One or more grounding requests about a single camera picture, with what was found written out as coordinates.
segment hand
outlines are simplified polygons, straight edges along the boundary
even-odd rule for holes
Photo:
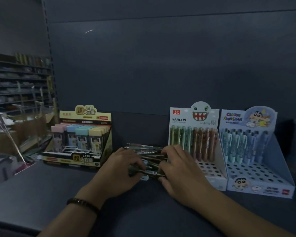
[[[208,182],[192,156],[180,145],[166,146],[162,150],[171,163],[162,161],[159,168],[166,178],[160,177],[162,185],[171,197],[183,205],[195,209],[205,195],[216,189]]]
[[[128,167],[131,164],[146,169],[142,159],[133,150],[119,148],[108,158],[90,183],[78,192],[76,198],[89,201],[101,208],[106,199],[130,190],[142,178],[142,173],[129,177]]]

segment bundle of pens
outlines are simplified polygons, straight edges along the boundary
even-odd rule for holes
[[[225,160],[232,163],[242,162],[246,164],[262,163],[263,154],[267,147],[269,134],[267,131],[251,132],[251,130],[242,131],[236,129],[225,129],[222,132],[222,146]]]
[[[197,128],[172,126],[170,130],[170,144],[181,145],[198,161],[215,159],[217,131],[215,128]]]
[[[138,172],[142,172],[153,179],[165,177],[165,175],[159,171],[159,163],[163,160],[167,161],[168,158],[166,155],[161,154],[161,147],[128,143],[128,145],[124,148],[135,151],[137,155],[141,156],[142,160],[146,164],[146,170],[140,169],[137,165],[130,165],[128,169],[130,176]]]

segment dark gray wall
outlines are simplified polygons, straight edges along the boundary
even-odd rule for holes
[[[43,0],[59,108],[113,116],[113,143],[167,144],[170,107],[296,118],[296,0]]]

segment right hand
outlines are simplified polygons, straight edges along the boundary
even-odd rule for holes
[[[171,197],[181,204],[195,209],[209,194],[216,189],[208,182],[193,157],[180,145],[166,146],[162,154],[167,154],[171,163],[162,161],[159,164],[167,179],[160,177],[162,185]]]

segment display box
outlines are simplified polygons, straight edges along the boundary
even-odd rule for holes
[[[221,111],[227,190],[292,198],[295,184],[274,135],[276,117],[266,106]]]
[[[180,144],[189,151],[212,186],[225,191],[227,171],[218,134],[218,120],[219,110],[211,109],[209,104],[202,101],[190,108],[171,107],[169,145]],[[204,144],[197,144],[197,138],[203,140]]]
[[[103,136],[98,136],[97,138],[88,135],[76,135],[75,138],[77,139],[76,141],[71,141],[71,145],[60,145],[60,149],[62,149],[60,152],[56,152],[55,149],[59,150],[59,148],[55,148],[55,146],[59,143],[69,143],[68,135],[70,133],[66,131],[54,133],[54,151],[42,153],[42,160],[48,164],[56,165],[87,168],[101,167],[113,152],[111,113],[98,112],[93,105],[78,105],[75,111],[60,111],[59,118],[61,124],[56,125],[57,128],[60,128],[62,125],[68,127],[70,126],[69,124],[71,124],[72,127],[74,127],[73,129],[76,127],[80,130],[80,133],[89,133],[89,130],[93,129],[99,131],[102,127],[106,127],[108,131],[103,133]],[[80,139],[85,139],[85,145],[79,145]],[[95,151],[94,146],[100,146],[101,152]]]

